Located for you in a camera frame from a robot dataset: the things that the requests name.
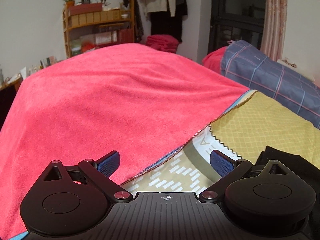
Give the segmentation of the red blanket pile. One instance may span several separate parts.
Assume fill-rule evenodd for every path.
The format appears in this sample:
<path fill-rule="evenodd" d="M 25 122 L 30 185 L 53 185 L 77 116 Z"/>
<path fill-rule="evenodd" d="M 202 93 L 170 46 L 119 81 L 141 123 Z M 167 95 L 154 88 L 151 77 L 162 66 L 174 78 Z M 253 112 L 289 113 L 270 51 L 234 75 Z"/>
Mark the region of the red blanket pile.
<path fill-rule="evenodd" d="M 145 45 L 155 50 L 176 53 L 179 41 L 171 35 L 150 35 Z"/>

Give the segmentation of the pink red fleece blanket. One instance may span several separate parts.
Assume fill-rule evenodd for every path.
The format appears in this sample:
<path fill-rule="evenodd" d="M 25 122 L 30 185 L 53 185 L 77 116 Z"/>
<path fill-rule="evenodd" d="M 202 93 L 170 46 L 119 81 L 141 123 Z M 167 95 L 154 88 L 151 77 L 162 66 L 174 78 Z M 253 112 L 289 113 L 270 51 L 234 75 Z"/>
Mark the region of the pink red fleece blanket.
<path fill-rule="evenodd" d="M 127 43 L 84 53 L 22 83 L 1 129 L 1 239 L 25 231 L 20 203 L 52 160 L 120 153 L 122 183 L 185 144 L 242 94 L 190 59 Z"/>

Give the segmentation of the hanging clothes on rack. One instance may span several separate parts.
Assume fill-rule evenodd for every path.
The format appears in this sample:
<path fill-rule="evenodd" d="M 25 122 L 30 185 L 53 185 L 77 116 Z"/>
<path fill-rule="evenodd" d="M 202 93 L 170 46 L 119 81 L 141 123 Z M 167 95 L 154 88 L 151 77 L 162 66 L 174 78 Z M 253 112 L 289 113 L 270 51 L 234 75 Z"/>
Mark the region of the hanging clothes on rack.
<path fill-rule="evenodd" d="M 136 43 L 144 36 L 141 14 L 151 22 L 151 35 L 170 35 L 182 43 L 182 22 L 188 16 L 187 0 L 123 0 L 123 6 L 127 8 L 131 2 L 135 13 Z"/>

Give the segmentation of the dark window frame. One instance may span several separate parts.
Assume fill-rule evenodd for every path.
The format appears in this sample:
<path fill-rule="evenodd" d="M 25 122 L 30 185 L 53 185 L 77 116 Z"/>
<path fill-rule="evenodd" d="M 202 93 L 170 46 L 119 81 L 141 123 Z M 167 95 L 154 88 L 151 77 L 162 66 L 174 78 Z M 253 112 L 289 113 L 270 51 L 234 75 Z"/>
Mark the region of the dark window frame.
<path fill-rule="evenodd" d="M 244 40 L 260 49 L 266 0 L 212 0 L 208 52 Z"/>

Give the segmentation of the yellow patterned bed cover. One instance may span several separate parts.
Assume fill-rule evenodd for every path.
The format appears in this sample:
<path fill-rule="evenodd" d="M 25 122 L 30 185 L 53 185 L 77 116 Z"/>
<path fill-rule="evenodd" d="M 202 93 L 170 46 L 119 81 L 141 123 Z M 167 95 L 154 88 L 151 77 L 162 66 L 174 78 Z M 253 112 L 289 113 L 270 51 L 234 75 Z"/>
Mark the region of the yellow patterned bed cover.
<path fill-rule="evenodd" d="M 300 155 L 319 167 L 319 129 L 276 100 L 250 90 L 184 146 L 124 182 L 122 187 L 132 194 L 200 194 L 221 178 L 210 165 L 213 150 L 233 160 L 243 158 L 255 163 L 266 146 Z"/>

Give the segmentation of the wooden shelf unit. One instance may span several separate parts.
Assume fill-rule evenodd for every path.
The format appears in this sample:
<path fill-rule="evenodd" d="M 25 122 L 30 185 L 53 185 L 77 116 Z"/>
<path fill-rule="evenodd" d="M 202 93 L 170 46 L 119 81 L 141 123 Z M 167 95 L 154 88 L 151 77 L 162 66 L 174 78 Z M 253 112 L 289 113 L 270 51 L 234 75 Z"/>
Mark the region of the wooden shelf unit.
<path fill-rule="evenodd" d="M 100 12 L 68 16 L 68 7 L 62 11 L 65 50 L 68 58 L 91 49 L 122 43 L 134 43 L 135 13 L 133 2 Z"/>

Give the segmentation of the black pants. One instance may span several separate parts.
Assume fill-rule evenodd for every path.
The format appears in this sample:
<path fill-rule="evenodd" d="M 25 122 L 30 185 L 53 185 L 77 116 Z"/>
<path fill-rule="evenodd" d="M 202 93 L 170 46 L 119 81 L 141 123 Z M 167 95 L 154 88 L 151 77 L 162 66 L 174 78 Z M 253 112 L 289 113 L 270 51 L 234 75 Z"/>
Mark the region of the black pants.
<path fill-rule="evenodd" d="M 300 155 L 291 154 L 287 152 L 280 151 L 278 149 L 272 148 L 271 146 L 266 146 L 265 150 L 260 153 L 256 165 L 266 165 L 269 160 L 278 160 L 286 167 L 288 167 L 292 172 L 302 178 L 307 182 L 316 192 L 317 200 L 316 207 L 319 207 L 319 169 L 312 163 L 308 162 L 306 159 Z"/>

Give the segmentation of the pink curtain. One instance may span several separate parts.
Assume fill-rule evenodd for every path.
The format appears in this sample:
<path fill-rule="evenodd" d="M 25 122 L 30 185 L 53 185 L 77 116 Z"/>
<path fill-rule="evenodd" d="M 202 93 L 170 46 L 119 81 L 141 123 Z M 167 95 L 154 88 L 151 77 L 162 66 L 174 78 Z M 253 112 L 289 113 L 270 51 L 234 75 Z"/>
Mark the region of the pink curtain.
<path fill-rule="evenodd" d="M 260 50 L 271 60 L 281 59 L 287 21 L 287 0 L 266 0 L 264 31 Z"/>

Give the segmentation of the long terracotta planter box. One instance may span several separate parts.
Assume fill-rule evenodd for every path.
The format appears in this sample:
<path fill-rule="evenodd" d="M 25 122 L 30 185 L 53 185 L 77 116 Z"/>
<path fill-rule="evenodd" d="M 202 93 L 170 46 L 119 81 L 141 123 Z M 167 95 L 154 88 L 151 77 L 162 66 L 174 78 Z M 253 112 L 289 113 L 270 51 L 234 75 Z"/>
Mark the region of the long terracotta planter box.
<path fill-rule="evenodd" d="M 86 14 L 91 12 L 100 12 L 102 11 L 102 7 L 103 7 L 102 3 L 75 5 L 68 9 L 68 16 Z"/>

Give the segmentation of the blue plaid folded quilt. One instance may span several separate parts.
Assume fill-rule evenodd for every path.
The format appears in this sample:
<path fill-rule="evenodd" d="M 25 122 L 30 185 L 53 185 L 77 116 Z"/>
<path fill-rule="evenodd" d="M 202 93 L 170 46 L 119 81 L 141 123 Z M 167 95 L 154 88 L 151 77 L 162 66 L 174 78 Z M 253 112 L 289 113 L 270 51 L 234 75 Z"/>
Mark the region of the blue plaid folded quilt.
<path fill-rule="evenodd" d="M 319 128 L 319 87 L 248 42 L 235 41 L 226 48 L 221 74 L 273 98 Z"/>

